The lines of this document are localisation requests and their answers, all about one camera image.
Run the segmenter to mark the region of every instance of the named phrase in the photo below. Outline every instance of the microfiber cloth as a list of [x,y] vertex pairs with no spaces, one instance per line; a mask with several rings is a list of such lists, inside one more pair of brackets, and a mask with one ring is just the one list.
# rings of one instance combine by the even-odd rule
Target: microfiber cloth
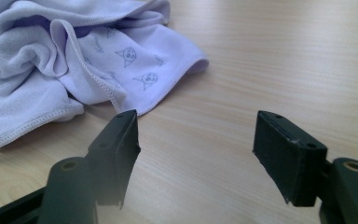
[[0,0],[0,147],[110,101],[152,110],[209,62],[164,0]]

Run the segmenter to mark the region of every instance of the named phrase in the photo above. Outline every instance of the lavender cloth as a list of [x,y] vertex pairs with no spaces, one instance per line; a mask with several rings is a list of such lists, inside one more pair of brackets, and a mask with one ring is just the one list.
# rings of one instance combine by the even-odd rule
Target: lavender cloth
[[142,115],[204,71],[206,56],[164,26],[169,17],[164,0],[0,0],[0,147],[83,105]]

